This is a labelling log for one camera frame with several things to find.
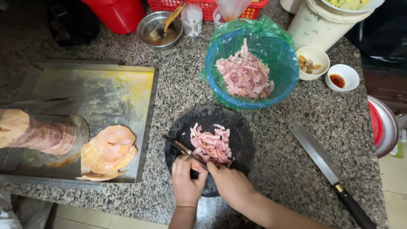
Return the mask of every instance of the red bucket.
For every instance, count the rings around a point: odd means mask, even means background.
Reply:
[[[82,0],[113,33],[127,34],[137,30],[146,15],[141,0]]]

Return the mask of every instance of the red plastic basket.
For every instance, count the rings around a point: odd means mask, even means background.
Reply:
[[[213,21],[213,11],[218,7],[215,0],[147,0],[151,9],[155,11],[174,11],[179,4],[186,2],[188,4],[195,4],[202,8],[203,19],[206,21]],[[250,3],[249,7],[240,15],[240,18],[256,19],[261,8],[265,7],[269,0],[261,0],[259,2]]]

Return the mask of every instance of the round cutting board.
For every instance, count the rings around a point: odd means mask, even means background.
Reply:
[[[168,135],[175,138],[188,149],[194,150],[195,147],[190,141],[190,128],[194,127],[195,123],[202,125],[202,132],[211,132],[212,134],[215,134],[213,124],[219,124],[224,126],[225,129],[230,129],[229,147],[232,151],[232,158],[235,158],[235,160],[232,161],[230,169],[236,169],[247,176],[254,158],[253,135],[247,125],[247,121],[236,116],[232,111],[220,106],[199,106],[192,108],[179,117],[171,126]],[[164,154],[168,170],[171,173],[171,167],[175,158],[182,153],[166,141]],[[192,179],[198,178],[199,173],[197,171],[191,169],[190,173]],[[206,179],[201,196],[219,196],[211,174],[209,174]]]

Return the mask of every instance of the chopped bacon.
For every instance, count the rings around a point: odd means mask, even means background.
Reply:
[[[215,66],[233,96],[265,99],[274,89],[274,83],[268,77],[270,69],[249,52],[246,38],[240,51],[228,59],[217,60]]]
[[[231,160],[228,157],[232,157],[232,151],[229,148],[230,129],[225,130],[225,127],[214,124],[215,135],[210,132],[203,132],[202,125],[198,126],[198,123],[191,128],[191,143],[195,146],[195,150],[192,152],[195,156],[201,157],[205,163],[213,162],[216,165],[226,164],[231,165]]]

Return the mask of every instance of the stainless steel tray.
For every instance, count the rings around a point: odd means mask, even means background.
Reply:
[[[31,115],[80,116],[89,126],[90,137],[107,126],[129,127],[137,136],[137,157],[126,168],[126,174],[110,182],[138,183],[144,169],[157,82],[158,73],[150,67],[121,66],[107,61],[38,61],[29,69],[16,101],[69,97],[73,102],[14,108]],[[0,181],[101,188],[101,183],[75,179],[81,175],[80,160],[62,167],[39,167],[22,158],[27,150],[0,151]]]

